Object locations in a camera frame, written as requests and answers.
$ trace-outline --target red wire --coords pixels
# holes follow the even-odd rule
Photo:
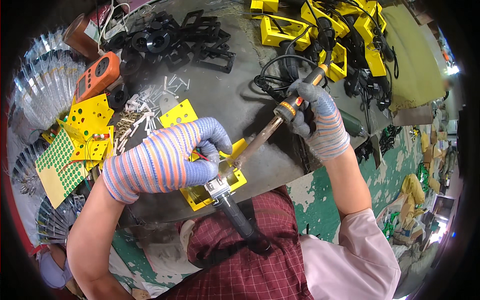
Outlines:
[[[195,154],[197,154],[199,157],[203,158],[204,160],[209,161],[208,158],[206,158],[205,156],[201,155],[200,153],[198,153],[198,152],[196,152],[196,151],[192,151],[192,153],[195,153]]]
[[[83,161],[83,159],[81,159],[81,160],[72,160],[71,162],[69,162],[68,164],[66,164],[65,166],[63,166],[63,168],[61,168],[61,170],[58,172],[58,174],[60,174],[60,172],[62,172],[63,169],[65,169],[68,165],[73,164],[73,163],[76,163],[76,162],[79,162],[79,161]]]

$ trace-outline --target forearm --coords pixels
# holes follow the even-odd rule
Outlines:
[[[341,219],[372,207],[370,191],[360,173],[351,145],[343,154],[323,163],[330,178],[333,198]]]
[[[89,299],[114,295],[131,299],[108,271],[113,233],[124,204],[114,200],[100,176],[75,221],[67,242],[72,274]]]

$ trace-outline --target pink sleeve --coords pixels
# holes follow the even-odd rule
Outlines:
[[[371,209],[346,216],[339,245],[300,237],[305,276],[315,299],[392,299],[400,267]]]

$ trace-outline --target white cable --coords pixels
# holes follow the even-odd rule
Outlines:
[[[112,4],[110,5],[110,13],[108,14],[108,17],[107,17],[106,20],[105,20],[105,25],[103,26],[102,30],[100,31],[100,36],[98,37],[98,41],[97,41],[98,54],[99,54],[100,56],[104,56],[104,55],[105,55],[105,51],[103,51],[102,49],[100,49],[100,42],[101,42],[101,40],[102,40],[102,37],[103,37],[104,40],[107,40],[107,39],[105,38],[105,30],[106,30],[106,28],[107,28],[107,25],[108,25],[108,23],[110,22],[110,19],[112,18],[113,12],[115,11],[115,9],[116,9],[117,7],[122,6],[122,5],[126,5],[126,6],[128,7],[128,11],[129,11],[128,14],[126,14],[125,16],[122,17],[123,26],[125,27],[125,31],[128,33],[127,22],[128,22],[128,18],[129,18],[129,16],[130,16],[130,5],[129,5],[128,3],[120,3],[120,4],[117,5],[117,6],[113,6],[113,0],[112,0]]]

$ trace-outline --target screw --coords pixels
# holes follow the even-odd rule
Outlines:
[[[168,82],[168,85],[171,85],[171,84],[175,81],[176,78],[177,78],[177,75],[176,75],[176,74],[173,74],[173,77],[172,77],[172,79]]]

